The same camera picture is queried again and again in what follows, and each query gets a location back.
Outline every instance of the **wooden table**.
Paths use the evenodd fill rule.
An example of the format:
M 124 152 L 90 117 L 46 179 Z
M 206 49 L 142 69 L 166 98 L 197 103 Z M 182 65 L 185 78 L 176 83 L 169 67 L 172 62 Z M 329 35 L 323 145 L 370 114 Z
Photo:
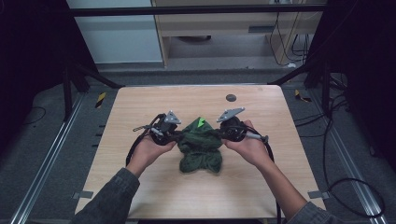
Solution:
M 226 95 L 234 94 L 235 102 Z M 276 164 L 308 200 L 318 186 L 278 86 L 176 86 L 120 89 L 88 175 L 84 190 L 96 194 L 122 167 L 140 132 L 155 116 L 173 110 L 182 130 L 198 117 L 218 128 L 224 109 L 244 107 L 241 120 L 252 120 L 256 130 L 269 135 Z M 275 198 L 260 172 L 239 154 L 222 146 L 219 174 L 178 170 L 183 154 L 177 147 L 163 154 L 140 177 L 129 218 L 260 218 L 275 217 Z M 79 199 L 76 212 L 90 199 Z M 312 201 L 324 208 L 321 199 Z

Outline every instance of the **black metal pole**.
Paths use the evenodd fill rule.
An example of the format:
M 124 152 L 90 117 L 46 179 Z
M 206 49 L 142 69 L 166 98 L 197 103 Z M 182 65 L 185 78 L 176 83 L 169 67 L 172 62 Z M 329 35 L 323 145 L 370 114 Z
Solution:
M 69 68 L 66 66 L 63 72 L 64 79 L 64 121 L 72 114 L 72 89 L 70 86 Z
M 105 77 L 100 76 L 99 74 L 93 72 L 91 69 L 88 69 L 88 68 L 84 67 L 84 66 L 81 65 L 81 64 L 78 64 L 78 63 L 77 63 L 77 64 L 75 65 L 75 67 L 76 67 L 76 69 L 77 69 L 78 71 L 82 72 L 83 74 L 85 74 L 85 75 L 87 75 L 87 76 L 90 76 L 90 77 L 95 78 L 96 80 L 98 80 L 98 81 L 100 81 L 100 82 L 106 84 L 106 85 L 107 85 L 108 87 L 110 87 L 110 88 L 119 89 L 119 88 L 125 87 L 124 85 L 117 84 L 117 83 L 115 83 L 115 82 L 112 82 L 112 81 L 108 80 L 108 79 L 105 78 Z
M 331 119 L 331 111 L 329 108 L 330 102 L 330 66 L 329 63 L 323 62 L 323 82 L 322 82 L 322 108 L 324 114 Z
M 326 4 L 277 4 L 277 5 L 233 5 L 233 6 L 182 6 L 182 7 L 111 7 L 72 8 L 69 10 L 43 9 L 44 13 L 73 17 L 93 16 L 133 16 L 170 14 L 210 14 L 210 13 L 253 13 L 253 12 L 308 12 L 345 10 L 344 5 Z

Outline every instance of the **person's right hand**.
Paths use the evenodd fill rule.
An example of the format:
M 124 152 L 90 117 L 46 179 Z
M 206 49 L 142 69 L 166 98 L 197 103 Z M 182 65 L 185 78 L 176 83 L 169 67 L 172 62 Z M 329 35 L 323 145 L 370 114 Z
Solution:
M 138 178 L 158 157 L 172 150 L 175 145 L 176 142 L 170 142 L 165 146 L 157 145 L 152 138 L 147 135 L 142 139 L 139 145 L 137 145 L 126 169 L 131 171 L 131 173 Z
M 253 128 L 250 120 L 244 123 Z M 222 143 L 229 149 L 239 153 L 247 162 L 252 165 L 258 166 L 271 159 L 268 156 L 267 149 L 261 140 L 245 137 L 240 142 L 233 142 L 230 140 L 222 139 Z

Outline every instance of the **crumpled green towel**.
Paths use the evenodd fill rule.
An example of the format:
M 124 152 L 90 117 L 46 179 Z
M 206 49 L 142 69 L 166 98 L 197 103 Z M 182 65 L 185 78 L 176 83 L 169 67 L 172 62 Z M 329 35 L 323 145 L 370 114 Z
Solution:
M 182 130 L 183 138 L 177 146 L 184 158 L 180 161 L 180 171 L 189 173 L 198 169 L 208 169 L 218 173 L 222 157 L 219 151 L 221 138 L 205 119 L 198 118 Z

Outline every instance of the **black curtain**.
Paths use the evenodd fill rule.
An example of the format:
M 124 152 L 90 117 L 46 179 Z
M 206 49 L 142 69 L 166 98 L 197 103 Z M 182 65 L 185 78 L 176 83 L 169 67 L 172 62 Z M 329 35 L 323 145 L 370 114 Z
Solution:
M 329 3 L 346 3 L 348 10 L 323 13 L 308 57 L 319 57 L 331 72 L 346 74 L 352 112 L 375 153 L 388 159 L 396 171 L 392 141 L 396 133 L 396 1 Z M 322 71 L 319 64 L 309 73 L 309 80 L 319 81 Z
M 0 8 L 3 11 L 0 15 L 2 156 L 30 112 L 35 95 L 62 83 L 67 63 L 80 63 L 97 72 L 74 18 L 46 13 L 50 9 L 69 9 L 66 1 L 3 1 L 4 7 Z

